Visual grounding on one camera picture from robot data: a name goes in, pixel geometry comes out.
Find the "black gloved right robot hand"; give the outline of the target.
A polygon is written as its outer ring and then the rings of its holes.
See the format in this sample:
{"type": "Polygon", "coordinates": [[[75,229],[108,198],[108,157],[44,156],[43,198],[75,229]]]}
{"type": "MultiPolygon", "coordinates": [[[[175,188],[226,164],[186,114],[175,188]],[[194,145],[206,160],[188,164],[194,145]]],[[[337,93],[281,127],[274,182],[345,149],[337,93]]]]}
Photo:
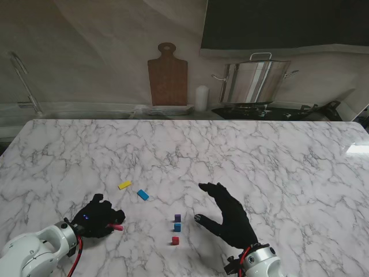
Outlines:
{"type": "Polygon", "coordinates": [[[247,249],[258,243],[243,206],[222,184],[200,183],[199,188],[214,198],[221,211],[223,222],[219,224],[205,215],[196,214],[194,220],[198,224],[237,249],[247,249]]]}

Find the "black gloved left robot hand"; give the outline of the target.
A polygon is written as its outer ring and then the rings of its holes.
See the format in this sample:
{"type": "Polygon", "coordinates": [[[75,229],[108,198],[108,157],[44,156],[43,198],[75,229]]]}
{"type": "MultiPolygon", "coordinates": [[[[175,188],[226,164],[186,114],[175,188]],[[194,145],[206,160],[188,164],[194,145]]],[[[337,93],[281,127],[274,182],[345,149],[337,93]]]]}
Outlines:
{"type": "Polygon", "coordinates": [[[71,226],[85,238],[103,238],[114,231],[111,224],[121,225],[125,220],[125,213],[114,210],[112,203],[103,200],[103,195],[98,193],[82,208],[71,221],[71,226]]]}

